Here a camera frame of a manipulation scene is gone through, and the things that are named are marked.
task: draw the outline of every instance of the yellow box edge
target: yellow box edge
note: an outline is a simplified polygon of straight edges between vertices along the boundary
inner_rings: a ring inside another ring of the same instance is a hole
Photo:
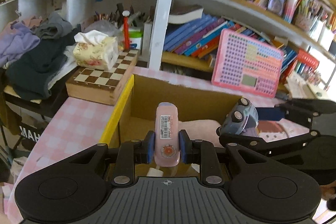
[[[114,110],[111,114],[111,117],[100,137],[99,143],[107,143],[107,144],[110,143],[113,137],[113,133],[115,132],[118,126],[121,114],[124,111],[124,107],[126,105],[130,93],[132,92],[133,87],[134,87],[134,75],[130,77],[130,79],[126,83],[123,92],[120,94],[120,97],[116,105],[114,106]]]

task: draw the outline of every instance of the pink checkered tablecloth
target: pink checkered tablecloth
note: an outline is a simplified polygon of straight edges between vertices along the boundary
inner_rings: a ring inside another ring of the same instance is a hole
[[[173,85],[241,95],[248,98],[257,107],[273,107],[281,102],[278,99],[219,88],[211,85],[209,81],[163,71],[151,71],[147,68],[135,67],[134,74],[164,80]],[[27,175],[95,145],[99,141],[113,110],[114,107],[112,106],[68,98],[53,117],[29,155],[14,185],[14,190],[18,182]],[[281,124],[289,129],[290,136],[308,132],[307,128],[284,119],[281,120]],[[7,215],[12,224],[18,224],[21,222],[22,216],[14,201],[14,190],[8,201]],[[317,212],[319,214],[315,214],[314,219],[317,219],[319,223],[323,223],[332,216],[329,213],[330,211],[326,211],[325,203],[320,204]]]
[[[24,177],[95,145],[110,119],[113,106],[69,97],[58,110],[30,153],[7,205],[12,224],[22,221],[14,200],[16,185]]]

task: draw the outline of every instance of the gray panel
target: gray panel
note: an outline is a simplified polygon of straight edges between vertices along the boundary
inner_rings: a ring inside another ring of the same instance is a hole
[[[98,211],[72,224],[117,223],[262,224],[239,212],[222,190],[204,187],[196,178],[139,178],[132,187],[115,189]]]

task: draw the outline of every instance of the pencil holder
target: pencil holder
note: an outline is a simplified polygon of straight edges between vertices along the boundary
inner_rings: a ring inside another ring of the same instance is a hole
[[[308,18],[302,14],[298,14],[294,25],[307,32],[313,27],[314,21],[315,20],[313,18]]]

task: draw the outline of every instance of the pink bottle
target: pink bottle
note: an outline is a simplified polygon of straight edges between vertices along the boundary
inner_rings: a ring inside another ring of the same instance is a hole
[[[162,167],[173,167],[180,161],[179,117],[171,103],[160,103],[156,109],[154,160]]]

